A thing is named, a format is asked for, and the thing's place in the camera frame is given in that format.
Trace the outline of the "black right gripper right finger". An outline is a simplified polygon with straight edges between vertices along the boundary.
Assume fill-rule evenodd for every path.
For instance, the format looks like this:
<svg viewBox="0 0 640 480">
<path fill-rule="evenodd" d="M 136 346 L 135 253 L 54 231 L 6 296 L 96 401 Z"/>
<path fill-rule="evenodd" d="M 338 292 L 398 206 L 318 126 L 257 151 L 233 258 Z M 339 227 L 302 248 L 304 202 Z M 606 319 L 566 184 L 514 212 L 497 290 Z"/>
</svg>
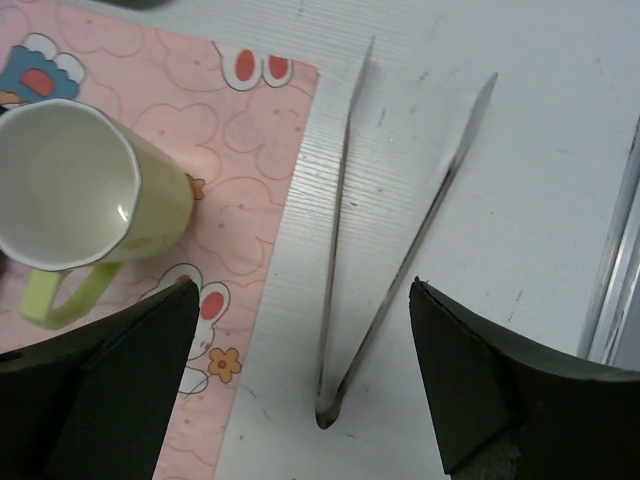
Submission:
<svg viewBox="0 0 640 480">
<path fill-rule="evenodd" d="M 535 342 L 415 280 L 411 329 L 454 479 L 635 479 L 639 375 Z"/>
</svg>

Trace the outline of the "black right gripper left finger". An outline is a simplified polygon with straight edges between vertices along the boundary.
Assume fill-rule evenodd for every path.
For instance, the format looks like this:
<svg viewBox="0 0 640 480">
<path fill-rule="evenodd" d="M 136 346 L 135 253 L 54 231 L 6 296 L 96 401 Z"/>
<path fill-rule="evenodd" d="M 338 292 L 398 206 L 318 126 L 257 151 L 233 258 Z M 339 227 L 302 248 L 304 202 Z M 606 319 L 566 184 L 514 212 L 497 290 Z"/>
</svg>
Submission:
<svg viewBox="0 0 640 480">
<path fill-rule="evenodd" d="M 152 478 L 198 317 L 182 280 L 2 354 L 2 478 Z"/>
</svg>

